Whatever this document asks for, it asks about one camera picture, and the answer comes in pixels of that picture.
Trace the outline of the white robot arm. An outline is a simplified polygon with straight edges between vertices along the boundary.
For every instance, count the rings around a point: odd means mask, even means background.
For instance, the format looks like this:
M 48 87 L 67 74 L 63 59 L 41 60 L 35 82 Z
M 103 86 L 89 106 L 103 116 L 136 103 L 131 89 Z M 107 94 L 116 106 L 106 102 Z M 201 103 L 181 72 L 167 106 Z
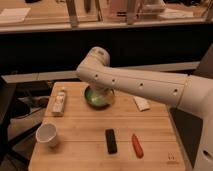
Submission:
M 99 92 L 116 89 L 168 104 L 203 120 L 193 171 L 213 171 L 213 44 L 192 75 L 111 68 L 108 52 L 93 47 L 76 74 Z

